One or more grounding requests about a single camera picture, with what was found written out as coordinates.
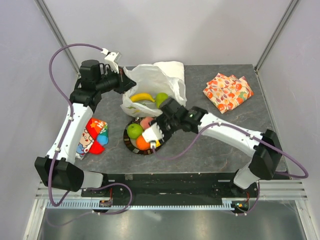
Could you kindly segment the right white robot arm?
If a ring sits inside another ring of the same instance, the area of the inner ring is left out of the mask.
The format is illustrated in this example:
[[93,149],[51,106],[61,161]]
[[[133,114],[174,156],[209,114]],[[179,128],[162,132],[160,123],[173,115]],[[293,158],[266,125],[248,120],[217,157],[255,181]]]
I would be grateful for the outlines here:
[[282,154],[277,134],[249,130],[229,123],[207,110],[194,106],[190,109],[168,98],[160,104],[161,115],[153,121],[166,142],[177,131],[192,132],[207,136],[235,147],[251,157],[251,161],[238,169],[229,191],[235,197],[242,196],[247,188],[258,180],[272,180]]

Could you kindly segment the white plastic bag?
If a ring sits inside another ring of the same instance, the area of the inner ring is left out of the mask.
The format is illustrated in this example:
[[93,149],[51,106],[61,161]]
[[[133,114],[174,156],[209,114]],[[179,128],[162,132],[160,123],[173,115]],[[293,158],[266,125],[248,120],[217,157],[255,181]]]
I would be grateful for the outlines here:
[[136,82],[136,86],[126,91],[122,95],[122,104],[120,105],[124,113],[131,117],[157,117],[162,111],[157,108],[156,104],[143,100],[132,102],[130,97],[139,93],[148,93],[153,98],[158,93],[166,93],[169,97],[175,99],[180,105],[185,106],[186,86],[178,78],[167,78],[167,84],[159,83],[163,72],[152,64],[141,64],[132,70],[125,69],[125,74]]

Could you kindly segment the yellow fake mango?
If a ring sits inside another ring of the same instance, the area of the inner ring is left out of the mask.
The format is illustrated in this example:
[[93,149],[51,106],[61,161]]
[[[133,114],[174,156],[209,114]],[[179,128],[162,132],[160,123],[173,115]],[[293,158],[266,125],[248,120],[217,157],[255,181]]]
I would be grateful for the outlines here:
[[161,143],[160,143],[158,140],[156,140],[156,141],[155,141],[155,147],[158,148],[158,147],[160,147],[160,146],[161,146]]

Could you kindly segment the green fake apple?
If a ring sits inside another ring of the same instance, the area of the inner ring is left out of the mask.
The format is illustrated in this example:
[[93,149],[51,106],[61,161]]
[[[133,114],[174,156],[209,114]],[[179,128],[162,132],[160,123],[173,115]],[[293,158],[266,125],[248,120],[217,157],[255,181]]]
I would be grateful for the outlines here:
[[139,136],[142,135],[144,129],[138,123],[132,123],[127,127],[127,135],[130,139],[136,140]]

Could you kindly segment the pink fake peach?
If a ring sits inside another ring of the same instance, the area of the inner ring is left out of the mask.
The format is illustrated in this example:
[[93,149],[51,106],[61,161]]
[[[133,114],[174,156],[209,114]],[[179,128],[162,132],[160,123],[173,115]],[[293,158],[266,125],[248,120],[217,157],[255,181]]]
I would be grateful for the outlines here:
[[153,117],[146,116],[140,121],[140,126],[142,127],[143,130],[148,129],[151,126],[151,122],[154,120]]

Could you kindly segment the fake orange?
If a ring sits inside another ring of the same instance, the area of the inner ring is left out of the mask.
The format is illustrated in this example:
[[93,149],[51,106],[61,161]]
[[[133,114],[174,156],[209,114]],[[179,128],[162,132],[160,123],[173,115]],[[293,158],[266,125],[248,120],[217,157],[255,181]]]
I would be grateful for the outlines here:
[[136,147],[141,151],[148,150],[151,147],[151,144],[147,142],[142,135],[136,139],[135,143]]

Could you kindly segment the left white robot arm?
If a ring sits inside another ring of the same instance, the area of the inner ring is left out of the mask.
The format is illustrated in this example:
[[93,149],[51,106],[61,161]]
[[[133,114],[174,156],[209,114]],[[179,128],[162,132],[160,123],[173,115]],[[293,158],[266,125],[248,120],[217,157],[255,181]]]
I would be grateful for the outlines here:
[[110,91],[124,94],[136,86],[125,67],[112,71],[111,66],[92,59],[82,62],[80,77],[67,97],[69,106],[60,132],[47,154],[37,157],[34,163],[46,187],[70,192],[92,188],[99,197],[109,193],[110,185],[104,181],[102,173],[83,171],[74,163],[81,136],[102,94]]

